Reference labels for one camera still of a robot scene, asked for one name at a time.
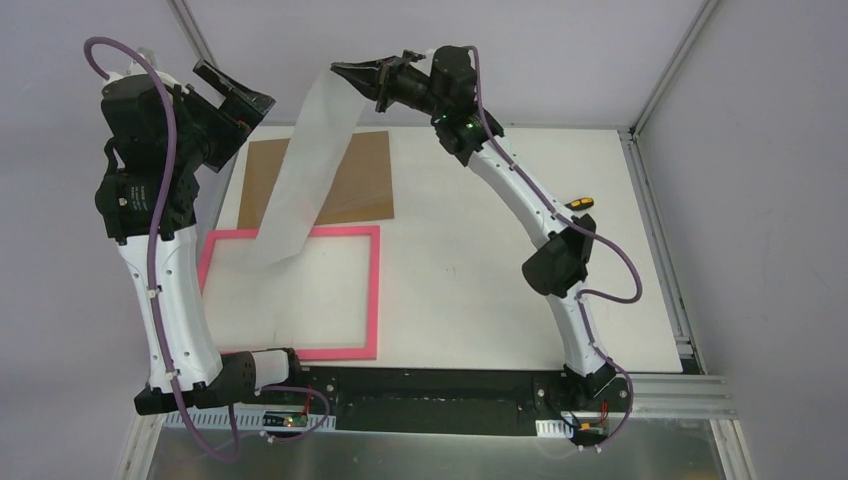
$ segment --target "pink frame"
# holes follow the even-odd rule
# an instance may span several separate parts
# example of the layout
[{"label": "pink frame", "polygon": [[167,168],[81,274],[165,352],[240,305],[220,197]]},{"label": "pink frame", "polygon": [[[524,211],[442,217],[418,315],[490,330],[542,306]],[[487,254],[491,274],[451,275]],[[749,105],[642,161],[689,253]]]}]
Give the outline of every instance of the pink frame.
[{"label": "pink frame", "polygon": [[[206,285],[206,277],[212,263],[215,243],[222,239],[256,238],[257,229],[212,230],[206,236],[200,265],[197,267],[197,280],[200,291]],[[377,358],[377,310],[380,294],[380,227],[365,225],[354,227],[313,227],[310,237],[350,237],[368,236],[371,239],[371,258],[368,271],[368,315],[365,325],[365,346],[360,348],[304,348],[298,349],[301,360],[374,360]]]}]

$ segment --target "silver metal sheet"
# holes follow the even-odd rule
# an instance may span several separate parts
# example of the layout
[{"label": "silver metal sheet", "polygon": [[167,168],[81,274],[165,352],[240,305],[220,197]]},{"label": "silver metal sheet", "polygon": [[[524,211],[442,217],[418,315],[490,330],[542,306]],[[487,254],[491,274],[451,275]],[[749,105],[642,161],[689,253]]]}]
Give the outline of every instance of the silver metal sheet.
[{"label": "silver metal sheet", "polygon": [[[206,431],[213,444],[228,432]],[[198,457],[184,429],[164,428],[148,479],[718,479],[709,421],[634,419],[601,453],[553,438],[323,433],[268,445],[244,439],[241,461]]]}]

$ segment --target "white wall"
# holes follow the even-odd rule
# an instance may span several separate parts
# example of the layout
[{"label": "white wall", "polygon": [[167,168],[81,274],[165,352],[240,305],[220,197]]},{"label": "white wall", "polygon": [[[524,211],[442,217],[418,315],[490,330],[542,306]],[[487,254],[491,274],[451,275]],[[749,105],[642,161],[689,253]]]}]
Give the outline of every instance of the white wall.
[{"label": "white wall", "polygon": [[[153,48],[191,78],[195,57],[164,1],[0,5],[3,478],[111,478],[147,373],[132,283],[94,207],[109,129],[82,44],[98,34]],[[106,47],[95,56],[129,64]]]},{"label": "white wall", "polygon": [[[632,125],[702,0],[191,0],[222,68],[294,122],[315,77],[446,44],[477,45],[486,107],[502,123]],[[397,106],[365,123],[429,119]]]},{"label": "white wall", "polygon": [[760,478],[848,467],[848,3],[729,0],[642,137]]}]

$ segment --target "gray wall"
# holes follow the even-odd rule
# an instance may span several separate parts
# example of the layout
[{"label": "gray wall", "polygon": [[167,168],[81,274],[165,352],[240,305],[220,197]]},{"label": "gray wall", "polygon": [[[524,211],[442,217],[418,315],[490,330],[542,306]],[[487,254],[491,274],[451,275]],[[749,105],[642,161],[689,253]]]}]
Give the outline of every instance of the gray wall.
[{"label": "gray wall", "polygon": [[848,2],[728,0],[642,137],[760,478],[848,468]]},{"label": "gray wall", "polygon": [[94,207],[109,137],[82,54],[96,34],[155,49],[177,78],[195,61],[164,1],[0,5],[3,478],[111,478],[147,373],[132,283]]}]

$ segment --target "wire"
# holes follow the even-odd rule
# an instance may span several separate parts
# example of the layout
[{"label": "wire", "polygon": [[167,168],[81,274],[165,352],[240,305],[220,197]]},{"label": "wire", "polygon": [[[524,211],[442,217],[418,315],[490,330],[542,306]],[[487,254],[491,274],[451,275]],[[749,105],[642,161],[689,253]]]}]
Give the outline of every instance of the wire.
[{"label": "wire", "polygon": [[306,403],[303,404],[303,409],[300,411],[300,415],[309,415],[309,406],[312,404],[312,394],[306,396]]},{"label": "wire", "polygon": [[[148,280],[148,289],[153,292],[158,292],[158,282],[156,280],[156,246],[159,243],[159,225],[162,222],[162,213],[165,209],[165,202],[168,198],[168,191],[171,187],[171,180],[174,175],[174,164],[176,163],[176,154],[177,154],[177,121],[176,116],[174,114],[174,106],[171,103],[170,96],[168,94],[168,89],[165,87],[165,84],[162,82],[162,79],[159,78],[159,74],[156,73],[156,70],[153,68],[150,63],[144,59],[141,55],[139,55],[135,50],[130,47],[124,45],[123,43],[108,38],[108,37],[91,37],[85,41],[83,45],[83,52],[85,53],[85,59],[88,61],[88,64],[91,68],[103,79],[109,80],[109,74],[106,73],[100,65],[94,60],[94,55],[92,53],[92,49],[95,45],[107,45],[116,50],[120,50],[129,56],[133,61],[138,63],[141,68],[150,76],[150,80],[153,83],[154,88],[156,88],[157,93],[159,93],[159,98],[162,101],[162,108],[165,111],[165,123],[167,125],[168,133],[167,133],[167,148],[165,151],[165,167],[162,173],[162,183],[159,186],[159,196],[156,198],[156,205],[153,208],[153,217],[150,221],[150,229],[148,231],[147,238],[147,280]],[[176,368],[174,368],[174,360],[171,358],[171,350],[168,346],[168,339],[165,335],[165,327],[162,319],[162,309],[159,304],[159,296],[152,295],[150,298],[150,308],[153,313],[153,327],[156,331],[156,340],[159,343],[159,350],[162,355],[162,361],[165,364],[165,374],[171,376],[171,390],[174,394],[174,400],[177,404],[177,409],[180,412],[180,417],[183,420],[183,424],[186,429],[191,433],[192,437],[194,437],[195,441],[206,451],[210,456],[216,458],[220,461],[226,463],[235,463],[238,461],[241,455],[241,438],[238,434],[238,424],[236,422],[235,409],[233,405],[229,405],[227,407],[227,412],[230,416],[230,429],[233,433],[233,442],[234,452],[232,455],[224,455],[220,451],[216,450],[214,447],[209,445],[206,439],[200,434],[200,431],[197,429],[197,426],[191,419],[191,416],[188,414],[188,409],[185,404],[185,399],[183,398],[183,392],[180,388],[179,378],[176,372]],[[321,425],[326,422],[327,417],[330,412],[330,404],[327,401],[326,397],[324,397],[317,390],[312,389],[303,389],[300,387],[265,387],[266,390],[276,390],[276,391],[291,391],[291,392],[305,392],[312,393],[318,396],[318,398],[322,399],[325,405],[325,413],[324,418],[321,419],[314,427],[302,432],[300,435],[296,437],[288,438],[280,441],[294,441],[293,439],[301,439],[308,434],[311,434],[315,430],[317,430]]]},{"label": "wire", "polygon": [[269,387],[262,387],[262,391],[307,393],[310,396],[315,395],[316,397],[318,397],[319,400],[321,400],[321,403],[324,404],[324,416],[321,417],[321,420],[319,420],[317,423],[315,423],[315,425],[307,428],[306,430],[300,432],[299,434],[297,434],[293,437],[268,437],[269,439],[273,438],[274,442],[291,443],[291,442],[297,442],[297,441],[303,440],[304,438],[308,437],[313,432],[315,432],[315,430],[318,430],[319,428],[321,428],[321,426],[324,425],[324,423],[327,422],[327,419],[330,418],[330,401],[327,400],[327,397],[325,397],[324,394],[319,392],[318,390],[313,390],[311,388],[302,388],[302,387],[269,386]]},{"label": "wire", "polygon": [[600,243],[603,243],[607,247],[611,248],[621,258],[621,260],[624,261],[624,264],[627,266],[627,269],[630,271],[630,275],[633,277],[633,281],[636,284],[636,292],[633,294],[632,297],[618,297],[606,292],[601,292],[590,288],[584,288],[582,290],[579,290],[575,295],[575,298],[577,299],[577,304],[580,307],[580,315],[583,318],[583,326],[586,328],[586,333],[589,337],[589,344],[592,345],[592,348],[595,350],[595,353],[597,353],[598,356],[601,357],[601,359],[607,362],[616,371],[621,372],[622,376],[624,376],[625,382],[627,382],[627,390],[628,392],[630,392],[630,394],[628,395],[629,401],[627,404],[627,409],[624,412],[624,417],[621,419],[621,423],[618,424],[615,431],[613,431],[609,435],[609,437],[607,437],[606,440],[598,444],[598,447],[600,447],[601,445],[612,440],[630,419],[630,413],[633,411],[633,379],[630,377],[630,373],[627,372],[627,370],[622,368],[621,365],[614,362],[613,359],[607,354],[605,354],[598,346],[598,342],[595,339],[595,335],[592,332],[592,327],[589,323],[589,315],[586,312],[586,307],[583,305],[585,302],[584,297],[588,295],[594,295],[596,297],[600,297],[616,303],[636,303],[639,301],[640,298],[642,298],[642,279],[639,276],[639,272],[636,270],[636,265],[633,264],[633,261],[630,260],[630,257],[627,256],[627,254],[621,247],[619,247],[613,241],[607,239],[606,237],[603,237],[602,235],[599,235],[595,232],[592,232],[591,230],[587,230],[581,227],[580,225],[577,225],[569,218],[561,214],[559,210],[557,210],[557,208],[553,205],[553,203],[547,198],[547,196],[542,193],[542,190],[539,188],[538,185],[536,185],[533,179],[530,178],[530,176],[524,171],[524,169],[521,168],[521,165],[518,165],[518,163],[516,163],[512,159],[512,156],[508,154],[506,150],[503,149],[500,143],[498,143],[497,138],[495,137],[494,133],[492,133],[492,129],[489,127],[489,121],[486,119],[486,110],[483,108],[483,89],[480,75],[480,52],[477,50],[477,47],[473,45],[470,45],[466,48],[468,48],[468,50],[470,50],[474,56],[474,70],[477,72],[477,114],[480,116],[480,124],[483,126],[483,130],[486,132],[486,136],[489,139],[489,143],[492,144],[492,147],[494,147],[495,151],[498,152],[504,162],[506,162],[507,165],[509,165],[510,168],[524,180],[524,182],[527,184],[528,187],[530,187],[536,197],[538,197],[539,200],[545,205],[545,208],[547,208],[548,211],[552,215],[554,215],[557,220],[565,223],[566,225],[568,225],[569,228],[576,230],[577,232],[589,238],[597,240]]}]

